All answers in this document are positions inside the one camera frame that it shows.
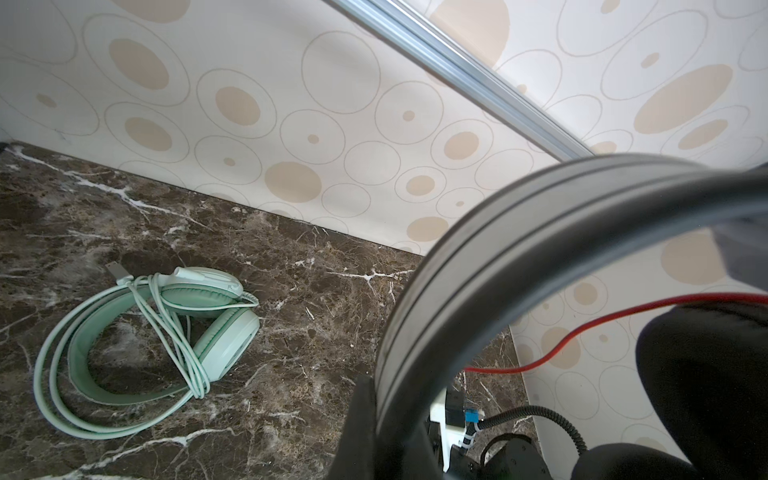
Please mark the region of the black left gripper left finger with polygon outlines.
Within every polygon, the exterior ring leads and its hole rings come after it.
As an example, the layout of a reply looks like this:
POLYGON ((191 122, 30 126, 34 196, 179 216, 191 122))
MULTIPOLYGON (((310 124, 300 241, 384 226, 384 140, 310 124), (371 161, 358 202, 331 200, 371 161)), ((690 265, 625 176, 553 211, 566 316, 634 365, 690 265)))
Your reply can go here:
POLYGON ((375 400, 374 379, 359 376, 327 479, 375 478, 375 400))

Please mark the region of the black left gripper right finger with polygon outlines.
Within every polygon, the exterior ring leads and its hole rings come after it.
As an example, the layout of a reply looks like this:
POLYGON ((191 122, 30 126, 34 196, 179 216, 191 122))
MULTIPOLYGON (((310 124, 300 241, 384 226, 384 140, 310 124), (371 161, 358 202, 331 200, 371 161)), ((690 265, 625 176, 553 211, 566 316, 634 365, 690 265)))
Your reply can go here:
POLYGON ((440 451, 439 427, 430 420, 423 421, 413 440, 414 479, 436 480, 443 478, 440 451))

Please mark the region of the mint green headphones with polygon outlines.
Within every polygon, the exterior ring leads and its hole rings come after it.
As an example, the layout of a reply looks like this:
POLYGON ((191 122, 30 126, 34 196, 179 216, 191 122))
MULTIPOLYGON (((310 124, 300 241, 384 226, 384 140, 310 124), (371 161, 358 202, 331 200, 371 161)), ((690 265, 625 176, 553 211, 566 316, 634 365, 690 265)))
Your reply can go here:
POLYGON ((170 274, 135 277, 112 262, 115 286, 83 301, 64 316, 44 341, 33 372, 33 394, 42 416, 57 430, 80 439, 109 440, 147 430, 202 399, 249 347, 261 327, 259 300, 234 276, 217 269, 178 267, 170 274), (88 357, 104 330, 135 309, 157 334, 182 377, 182 384, 148 394, 112 393, 91 376, 88 357), (129 407, 166 397, 175 403, 158 416, 129 426, 104 426, 78 417, 58 389, 58 370, 67 362, 70 384, 87 400, 129 407))

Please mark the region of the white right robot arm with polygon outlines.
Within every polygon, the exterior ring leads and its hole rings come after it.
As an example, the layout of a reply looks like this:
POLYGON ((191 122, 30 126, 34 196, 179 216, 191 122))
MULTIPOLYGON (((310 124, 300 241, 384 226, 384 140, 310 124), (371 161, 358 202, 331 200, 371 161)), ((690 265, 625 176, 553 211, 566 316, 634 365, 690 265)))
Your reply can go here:
MULTIPOLYGON (((471 422, 466 433, 469 439, 484 430, 526 417, 541 417, 560 427, 572 441, 579 456, 588 451, 578 429, 554 410, 538 405, 526 405, 471 422)), ((532 440, 521 434, 504 433, 490 440, 479 457, 478 479, 552 479, 543 457, 532 440)))

